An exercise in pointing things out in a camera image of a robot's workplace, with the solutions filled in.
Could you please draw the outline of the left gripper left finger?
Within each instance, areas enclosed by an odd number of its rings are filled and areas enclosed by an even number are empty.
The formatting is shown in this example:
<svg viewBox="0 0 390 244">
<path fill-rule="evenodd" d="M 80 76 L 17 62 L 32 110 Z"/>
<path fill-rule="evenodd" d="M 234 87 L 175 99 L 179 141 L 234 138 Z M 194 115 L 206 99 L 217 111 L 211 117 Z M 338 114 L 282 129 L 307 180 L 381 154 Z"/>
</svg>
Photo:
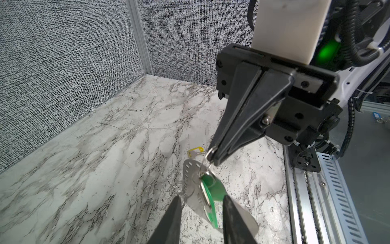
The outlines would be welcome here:
<svg viewBox="0 0 390 244">
<path fill-rule="evenodd" d="M 178 244 L 181 215 L 181 198 L 175 196 L 147 244 Z"/>
</svg>

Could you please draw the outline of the green key tag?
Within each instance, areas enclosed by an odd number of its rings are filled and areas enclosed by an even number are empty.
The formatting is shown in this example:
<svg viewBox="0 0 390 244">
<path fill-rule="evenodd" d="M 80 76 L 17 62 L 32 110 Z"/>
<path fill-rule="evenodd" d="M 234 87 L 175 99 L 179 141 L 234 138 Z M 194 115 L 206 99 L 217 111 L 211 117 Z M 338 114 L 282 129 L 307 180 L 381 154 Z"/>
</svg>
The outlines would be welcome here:
<svg viewBox="0 0 390 244">
<path fill-rule="evenodd" d="M 222 219 L 220 217 L 221 211 L 218 209 L 218 205 L 221 205 L 225 195 L 227 195 L 223 183 L 211 171 L 207 171 L 200 177 L 199 188 L 204 202 L 206 219 L 212 227 L 221 230 L 220 223 L 222 222 Z"/>
</svg>

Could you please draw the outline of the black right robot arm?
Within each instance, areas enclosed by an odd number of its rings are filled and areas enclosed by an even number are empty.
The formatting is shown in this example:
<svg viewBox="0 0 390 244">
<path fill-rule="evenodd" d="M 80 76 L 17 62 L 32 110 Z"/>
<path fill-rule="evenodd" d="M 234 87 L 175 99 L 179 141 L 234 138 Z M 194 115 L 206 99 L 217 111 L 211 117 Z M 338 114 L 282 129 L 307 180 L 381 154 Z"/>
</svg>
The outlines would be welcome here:
<svg viewBox="0 0 390 244">
<path fill-rule="evenodd" d="M 354 91 L 390 58 L 389 1 L 250 1 L 250 47 L 216 57 L 227 99 L 206 160 L 219 166 L 265 136 L 287 147 L 289 163 L 320 172 L 316 151 L 344 156 L 354 127 Z"/>
</svg>

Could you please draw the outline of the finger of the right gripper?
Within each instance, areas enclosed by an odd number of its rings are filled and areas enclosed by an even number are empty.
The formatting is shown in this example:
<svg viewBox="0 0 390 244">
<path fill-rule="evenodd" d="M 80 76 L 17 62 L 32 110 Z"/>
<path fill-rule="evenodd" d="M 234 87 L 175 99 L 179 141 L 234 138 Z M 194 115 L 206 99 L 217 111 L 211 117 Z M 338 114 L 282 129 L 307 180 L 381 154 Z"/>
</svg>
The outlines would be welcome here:
<svg viewBox="0 0 390 244">
<path fill-rule="evenodd" d="M 214 166 L 264 136 L 266 126 L 260 124 L 261 119 L 285 98 L 293 83 L 292 75 L 279 71 L 237 69 L 224 114 L 211 141 Z"/>
<path fill-rule="evenodd" d="M 257 87 L 262 68 L 243 62 L 236 68 L 225 112 L 210 143 L 214 153 L 233 153 L 263 137 L 257 125 L 261 104 Z"/>
</svg>

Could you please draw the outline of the silver perforated metal key holder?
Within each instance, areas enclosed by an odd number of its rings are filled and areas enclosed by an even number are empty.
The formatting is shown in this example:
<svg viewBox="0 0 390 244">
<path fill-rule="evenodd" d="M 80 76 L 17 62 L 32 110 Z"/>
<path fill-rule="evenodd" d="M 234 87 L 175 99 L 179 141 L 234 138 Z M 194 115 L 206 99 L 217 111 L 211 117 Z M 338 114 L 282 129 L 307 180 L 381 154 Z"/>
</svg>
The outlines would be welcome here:
<svg viewBox="0 0 390 244">
<path fill-rule="evenodd" d="M 183 164 L 186 205 L 224 235 L 228 244 L 255 243 L 259 226 L 226 191 L 222 181 L 194 159 Z"/>
</svg>

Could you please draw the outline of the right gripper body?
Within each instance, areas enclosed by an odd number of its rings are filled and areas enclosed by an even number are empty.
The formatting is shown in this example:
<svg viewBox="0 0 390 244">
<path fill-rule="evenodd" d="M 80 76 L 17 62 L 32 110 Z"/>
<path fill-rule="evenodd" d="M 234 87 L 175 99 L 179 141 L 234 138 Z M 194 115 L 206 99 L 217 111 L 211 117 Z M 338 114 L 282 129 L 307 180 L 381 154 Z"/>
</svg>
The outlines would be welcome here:
<svg viewBox="0 0 390 244">
<path fill-rule="evenodd" d="M 259 66 L 262 71 L 275 70 L 294 77 L 285 98 L 261 119 L 260 124 L 266 126 L 264 136 L 280 143 L 313 143 L 336 126 L 341 113 L 338 101 L 332 97 L 339 83 L 336 73 L 230 44 L 216 57 L 220 98 L 228 100 L 236 68 L 243 62 Z"/>
</svg>

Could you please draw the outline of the yellow key tag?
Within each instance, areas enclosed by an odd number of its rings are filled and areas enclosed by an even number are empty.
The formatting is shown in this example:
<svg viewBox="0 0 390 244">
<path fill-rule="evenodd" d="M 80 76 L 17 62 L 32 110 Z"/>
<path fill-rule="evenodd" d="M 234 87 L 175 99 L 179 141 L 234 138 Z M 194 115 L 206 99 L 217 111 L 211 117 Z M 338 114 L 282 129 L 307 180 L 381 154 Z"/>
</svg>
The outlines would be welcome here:
<svg viewBox="0 0 390 244">
<path fill-rule="evenodd" d="M 199 146 L 196 148 L 188 149 L 187 156 L 189 159 L 195 159 L 197 156 L 203 155 L 205 153 L 205 150 Z"/>
</svg>

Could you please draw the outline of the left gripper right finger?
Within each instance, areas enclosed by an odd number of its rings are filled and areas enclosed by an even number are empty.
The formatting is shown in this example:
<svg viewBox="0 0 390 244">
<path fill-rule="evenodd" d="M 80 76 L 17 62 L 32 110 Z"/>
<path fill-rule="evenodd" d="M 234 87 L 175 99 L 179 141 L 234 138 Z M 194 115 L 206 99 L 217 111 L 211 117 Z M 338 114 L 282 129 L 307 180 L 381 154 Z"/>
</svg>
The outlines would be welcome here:
<svg viewBox="0 0 390 244">
<path fill-rule="evenodd" d="M 231 197 L 223 199 L 223 238 L 225 244 L 257 244 Z"/>
</svg>

